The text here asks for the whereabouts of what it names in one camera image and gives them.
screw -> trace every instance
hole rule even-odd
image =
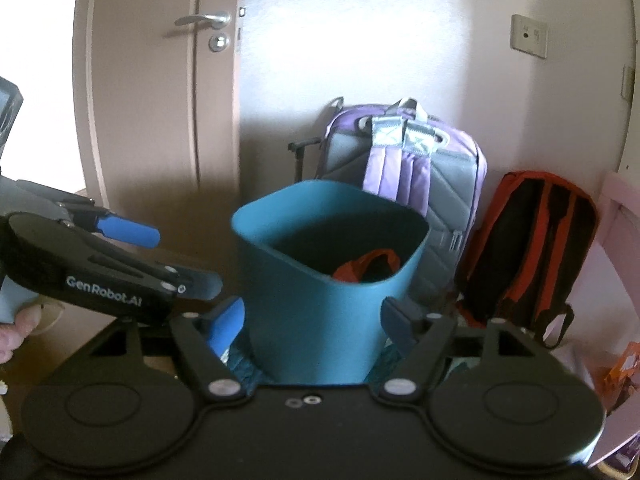
[[[310,406],[313,406],[315,404],[320,404],[322,402],[322,397],[317,395],[308,395],[308,396],[302,397],[302,401],[305,404],[309,404]]]
[[[411,395],[418,389],[418,386],[410,379],[389,379],[384,387],[388,394],[399,397]]]
[[[302,408],[304,406],[304,402],[300,399],[287,399],[284,401],[284,405],[288,408]]]
[[[219,379],[209,383],[209,391],[217,397],[231,397],[242,389],[238,381],[233,379]]]

blue gripper pad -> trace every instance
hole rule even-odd
[[[203,319],[207,318],[211,320],[207,343],[215,355],[222,357],[244,326],[244,303],[241,298],[228,298],[203,316]]]
[[[107,238],[153,249],[160,243],[160,231],[116,215],[100,218],[95,228]]]

blue bucket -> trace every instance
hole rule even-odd
[[[380,305],[406,294],[426,220],[348,184],[309,180],[240,208],[232,227],[258,366],[279,383],[361,383],[386,341]],[[393,249],[401,269],[373,283],[331,277],[376,249]]]

door frame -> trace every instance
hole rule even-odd
[[[87,196],[109,208],[98,137],[95,131],[94,92],[91,73],[91,42],[95,0],[76,0],[72,42],[74,108],[80,161]]]

electrical outlet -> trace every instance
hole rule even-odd
[[[549,26],[526,16],[511,17],[511,48],[546,59]]]

